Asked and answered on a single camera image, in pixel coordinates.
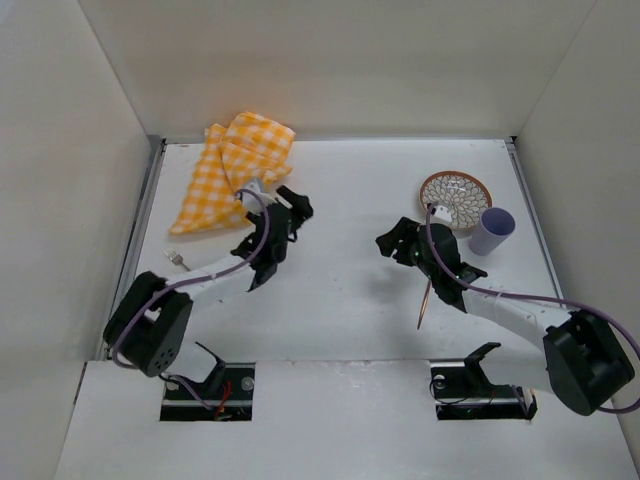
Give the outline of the lilac cup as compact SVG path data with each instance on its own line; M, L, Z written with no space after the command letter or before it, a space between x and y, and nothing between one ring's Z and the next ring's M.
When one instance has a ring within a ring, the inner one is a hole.
M486 209L469 240L469 248L478 256L487 256L500 246L514 231L514 217L499 207Z

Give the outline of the yellow checkered cloth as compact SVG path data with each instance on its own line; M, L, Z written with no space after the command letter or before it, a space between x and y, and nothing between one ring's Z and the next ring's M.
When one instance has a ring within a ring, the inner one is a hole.
M236 191L253 178L269 187L288 176L292 171L288 156L294 139L291 128L253 112L238 114L227 127L209 127L169 234L180 236L246 226L247 210L237 199Z

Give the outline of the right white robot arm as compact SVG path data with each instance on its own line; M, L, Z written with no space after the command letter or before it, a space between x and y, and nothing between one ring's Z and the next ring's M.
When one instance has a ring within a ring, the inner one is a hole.
M579 302L516 294L486 271L462 260L452 230L401 218L375 243L384 257L419 269L441 302L486 319L532 345L509 352L487 341L463 357L464 396L494 386L543 390L572 412L607 412L608 402L635 378L619 336L623 329L604 313Z

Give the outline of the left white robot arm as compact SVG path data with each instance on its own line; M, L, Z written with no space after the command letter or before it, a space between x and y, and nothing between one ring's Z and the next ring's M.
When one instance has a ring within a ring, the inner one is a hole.
M314 214L308 196L284 185L270 194L258 178L238 189L234 199L254 230L229 254L174 277L146 271L130 285L103 331L117 366L150 378L167 372L197 383L213 372L217 357L199 353L199 346L185 340L192 314L199 306L262 287Z

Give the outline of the floral patterned plate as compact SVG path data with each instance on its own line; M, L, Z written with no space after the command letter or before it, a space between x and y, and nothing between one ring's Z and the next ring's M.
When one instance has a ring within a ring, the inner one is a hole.
M420 187L419 200L424 210L433 202L446 207L450 226L458 231L474 229L484 211L493 207L491 194L480 180L454 170L429 176Z

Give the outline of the copper spoon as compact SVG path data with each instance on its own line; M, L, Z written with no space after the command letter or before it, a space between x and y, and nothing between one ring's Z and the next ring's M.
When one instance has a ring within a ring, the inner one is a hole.
M427 284L426 284L426 288L425 288L425 291L424 291L423 299L422 299L422 302L421 302L421 306L420 306L418 320L417 320L416 329L418 331L421 329L421 326L422 326L424 318L425 318L426 309L427 309L427 306L428 306L431 289L432 289L432 281L431 281L431 279L428 279Z

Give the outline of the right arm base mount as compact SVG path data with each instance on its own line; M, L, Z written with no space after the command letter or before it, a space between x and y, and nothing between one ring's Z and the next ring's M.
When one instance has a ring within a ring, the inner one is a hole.
M498 342L488 342L462 359L430 363L429 393L440 421L524 420L531 421L537 411L532 390L509 384L494 384L481 362Z

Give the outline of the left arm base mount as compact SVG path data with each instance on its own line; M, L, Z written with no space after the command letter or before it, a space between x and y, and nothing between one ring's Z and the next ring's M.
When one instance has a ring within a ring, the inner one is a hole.
M185 343L168 371L162 422L248 422L253 414L256 365L228 363L204 345Z

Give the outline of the aluminium rail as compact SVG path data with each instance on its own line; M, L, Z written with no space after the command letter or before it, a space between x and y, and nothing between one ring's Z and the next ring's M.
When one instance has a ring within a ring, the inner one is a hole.
M146 235L152 204L155 198L155 192L157 189L157 183L159 180L160 170L162 167L167 143L166 139L159 135L148 135L147 139L150 144L150 155L148 158L145 175L142 181L135 214L132 220L129 238L127 241L127 246L121 265L115 294L111 307L109 309L109 313L107 314L106 319L103 322L101 330L104 330L104 327L111 318L111 315L115 312L121 299L126 293L127 288L135 277L136 269L142 251L142 245Z
M530 189L529 186L527 184L525 175L524 175L524 171L518 156L518 152L517 152L517 148L516 148L516 137L508 137L505 140L505 144L506 144L506 148L507 148L507 152L509 154L509 157L511 159L511 163L515 172L515 175L517 177L517 181L519 183L521 192L524 196L525 199L525 203L527 206L527 211L530 217L530 220L532 222L535 234L536 234L536 238L539 244L539 247L541 249L542 255L544 257L544 262L546 265L546 269L547 272L549 274L549 277L552 281L553 284L553 289L555 292L555 295L558 298L562 298L563 297L563 291L555 270L555 267L553 265L553 261L550 255L550 251L546 242L546 238L544 236L543 230L541 228L541 223L539 221L539 217L537 215L535 206L534 206L534 202L533 202L533 198L531 196L530 193Z

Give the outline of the silver copper fork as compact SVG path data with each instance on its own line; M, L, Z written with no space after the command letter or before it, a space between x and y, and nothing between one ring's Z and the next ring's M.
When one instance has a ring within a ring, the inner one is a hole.
M166 255L166 257L169 259L169 261L176 265L179 266L180 268L182 268L185 271L190 271L190 268L186 265L186 263L184 262L183 256L180 255L178 252L176 252L173 249L166 249L164 251L164 254Z

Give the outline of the left aluminium rail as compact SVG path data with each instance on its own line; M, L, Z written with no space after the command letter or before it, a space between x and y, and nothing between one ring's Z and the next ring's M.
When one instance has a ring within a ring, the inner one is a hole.
M109 309L109 313L107 314L106 319L103 322L101 330L104 330L104 327L111 318L111 315L115 312L121 299L126 293L127 288L135 277L136 269L142 251L142 245L146 235L152 204L155 198L155 192L157 189L157 183L159 180L160 170L162 167L167 143L166 139L159 135L148 135L147 139L150 144L150 155L148 158L145 175L142 181L135 214L132 220L129 238L127 241L127 246L121 265L115 294L111 307Z

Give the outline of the right aluminium rail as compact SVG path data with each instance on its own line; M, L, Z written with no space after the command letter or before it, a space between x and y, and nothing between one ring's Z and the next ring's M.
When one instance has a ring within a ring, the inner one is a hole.
M544 262L546 265L546 269L547 272L549 274L549 277L552 281L553 284L553 289L555 292L555 295L558 298L562 298L563 297L563 291L555 270L555 267L553 265L553 261L550 255L550 251L546 242L546 238L544 236L543 230L541 228L541 223L539 221L539 217L537 215L535 206L534 206L534 202L533 202L533 198L531 196L530 193L530 189L529 186L527 184L525 175L524 175L524 171L518 156L518 152L517 152L517 148L516 148L516 137L508 137L505 140L505 144L506 144L506 148L507 148L507 152L509 154L509 157L511 159L511 163L515 172L515 175L517 177L517 181L519 183L521 192L524 196L525 199L525 203L527 206L527 211L530 217L530 220L532 222L535 234L536 234L536 238L539 244L539 247L541 249L542 255L544 257Z

